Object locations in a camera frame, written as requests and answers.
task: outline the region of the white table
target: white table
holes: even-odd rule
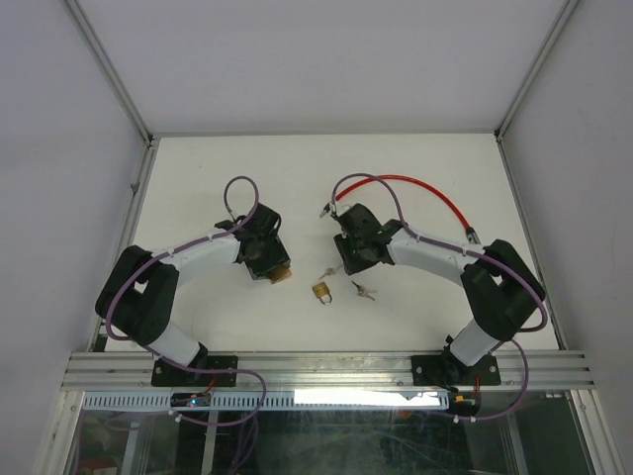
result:
[[[213,350],[429,350],[472,319],[464,291],[417,269],[377,265],[355,281],[378,291],[376,302],[356,296],[339,272],[326,282],[329,306],[312,286],[340,258],[333,243],[339,227],[318,214],[344,174],[406,174],[439,188],[466,215],[484,244],[510,241],[533,268],[527,242],[492,135],[289,136],[162,139],[142,206],[136,243],[166,247],[206,234],[227,218],[226,182],[246,174],[261,201],[283,217],[280,236],[292,258],[293,276],[271,285],[252,281],[242,265],[216,269],[176,295],[172,321]],[[408,222],[421,231],[464,240],[449,209],[431,193],[393,183]],[[236,183],[231,206],[246,213],[252,191]],[[380,184],[353,192],[381,221],[395,218]],[[540,315],[531,317],[536,325]],[[557,348],[550,326],[522,334],[528,349]],[[109,341],[107,349],[136,349]]]

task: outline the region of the red tube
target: red tube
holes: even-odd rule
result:
[[[382,178],[383,180],[407,181],[408,183],[413,183],[414,185],[421,186],[422,188],[427,189],[428,191],[433,193],[435,196],[437,196],[440,200],[442,200],[444,203],[446,203],[446,205],[451,209],[451,211],[455,214],[457,219],[460,221],[460,223],[462,224],[466,232],[472,229],[471,225],[468,223],[468,221],[466,220],[462,212],[459,211],[457,206],[455,206],[455,204],[451,200],[449,200],[448,197],[444,193],[439,191],[437,188],[429,185],[428,183],[424,183],[423,181],[417,180],[415,178],[411,178],[410,176],[404,176],[404,175],[378,175],[378,177]],[[338,193],[338,195],[336,195],[336,201],[340,201],[340,199],[343,198],[345,195],[347,195],[349,192],[354,191],[356,188],[359,188],[367,183],[371,183],[372,181],[374,181],[372,178],[365,178],[364,180],[360,180],[352,185],[349,185],[343,191]]]

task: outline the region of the glass panel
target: glass panel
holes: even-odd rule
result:
[[[515,396],[485,393],[482,407],[492,413]],[[244,413],[186,415],[229,423]],[[510,418],[474,424],[415,410],[261,411],[244,425],[218,428],[176,424],[166,413],[90,411],[80,422],[67,473],[591,473],[570,403],[542,394],[530,394]]]

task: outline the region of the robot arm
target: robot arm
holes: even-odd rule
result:
[[[474,366],[498,344],[511,340],[536,310],[534,300],[514,279],[489,263],[467,255],[466,250],[486,254],[507,265],[528,282],[541,300],[545,298],[543,288],[516,250],[503,240],[498,239],[487,247],[454,243],[464,249],[457,252],[412,237],[400,221],[390,220],[381,225],[360,204],[334,218],[342,229],[334,242],[347,274],[379,262],[408,265],[464,288],[474,319],[455,339],[447,338],[449,345],[444,351],[447,363],[457,369]],[[495,281],[496,277],[500,277],[500,283]]]
[[[216,224],[209,236],[227,231],[231,221]],[[131,340],[189,367],[205,366],[207,349],[170,322],[174,295],[190,280],[219,266],[244,263],[253,279],[273,283],[290,274],[290,257],[278,236],[281,217],[259,204],[252,218],[232,235],[200,243],[174,253],[172,249],[150,252],[133,245],[123,251],[97,299],[96,312],[106,318],[114,296],[125,282],[153,256],[168,256],[150,265],[136,280],[143,290],[126,290],[115,308],[112,324]]]

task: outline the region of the brass padlock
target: brass padlock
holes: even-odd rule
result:
[[[325,284],[325,282],[317,283],[317,285],[313,287],[313,292],[322,304],[329,305],[332,303],[332,296],[329,293],[329,289],[327,288],[327,284]]]

